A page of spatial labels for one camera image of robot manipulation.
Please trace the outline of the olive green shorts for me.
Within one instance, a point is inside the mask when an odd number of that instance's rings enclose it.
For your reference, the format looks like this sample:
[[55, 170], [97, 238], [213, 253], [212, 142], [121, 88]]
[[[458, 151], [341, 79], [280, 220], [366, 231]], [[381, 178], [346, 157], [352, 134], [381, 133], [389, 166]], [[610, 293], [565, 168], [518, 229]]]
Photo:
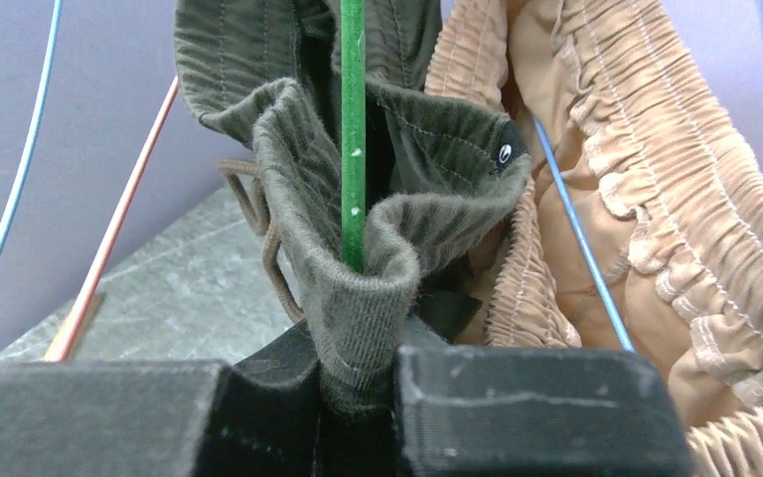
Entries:
[[181, 1], [174, 46], [193, 116], [255, 157], [222, 165], [252, 228], [279, 239], [334, 412], [389, 402], [388, 372], [421, 282], [460, 269], [513, 208], [530, 156], [504, 114], [425, 93], [436, 1], [369, 1], [364, 266], [341, 256], [341, 46], [336, 1]]

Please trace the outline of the green hanger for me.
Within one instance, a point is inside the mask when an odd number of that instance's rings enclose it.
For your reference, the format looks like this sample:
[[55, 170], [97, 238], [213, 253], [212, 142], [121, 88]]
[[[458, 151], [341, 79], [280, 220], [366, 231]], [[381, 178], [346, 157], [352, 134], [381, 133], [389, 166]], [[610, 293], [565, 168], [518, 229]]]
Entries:
[[366, 220], [365, 2], [343, 0], [340, 12], [342, 259], [361, 272]]

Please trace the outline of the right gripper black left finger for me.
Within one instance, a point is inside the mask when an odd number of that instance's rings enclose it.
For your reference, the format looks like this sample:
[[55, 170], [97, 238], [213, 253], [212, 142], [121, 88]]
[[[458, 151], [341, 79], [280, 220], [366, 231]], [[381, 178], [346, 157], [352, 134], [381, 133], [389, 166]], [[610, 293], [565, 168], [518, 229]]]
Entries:
[[318, 360], [305, 324], [231, 365], [0, 367], [0, 476], [308, 476]]

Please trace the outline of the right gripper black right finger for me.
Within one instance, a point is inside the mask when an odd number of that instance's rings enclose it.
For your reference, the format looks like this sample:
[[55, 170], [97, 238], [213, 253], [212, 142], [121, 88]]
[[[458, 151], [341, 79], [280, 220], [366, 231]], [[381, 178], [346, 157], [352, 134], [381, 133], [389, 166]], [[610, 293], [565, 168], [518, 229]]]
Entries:
[[394, 365], [406, 476], [689, 476], [672, 400], [629, 352], [453, 346], [405, 320]]

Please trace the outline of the pink wire hanger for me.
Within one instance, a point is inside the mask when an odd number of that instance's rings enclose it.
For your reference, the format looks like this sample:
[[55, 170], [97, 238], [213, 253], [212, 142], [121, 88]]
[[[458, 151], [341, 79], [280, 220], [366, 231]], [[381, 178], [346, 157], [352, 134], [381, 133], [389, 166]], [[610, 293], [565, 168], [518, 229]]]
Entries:
[[117, 202], [113, 215], [109, 220], [76, 300], [43, 357], [43, 360], [46, 362], [62, 362], [66, 360], [71, 355], [76, 343], [84, 334], [87, 323], [89, 322], [89, 311], [95, 309], [93, 306], [97, 304], [97, 300], [95, 299], [96, 288], [108, 263], [146, 166], [151, 158], [162, 128], [165, 125], [168, 114], [175, 101], [178, 90], [179, 79], [177, 76], [174, 76], [156, 114], [153, 125], [151, 126], [147, 138], [141, 148], [139, 156], [130, 172], [129, 178]]

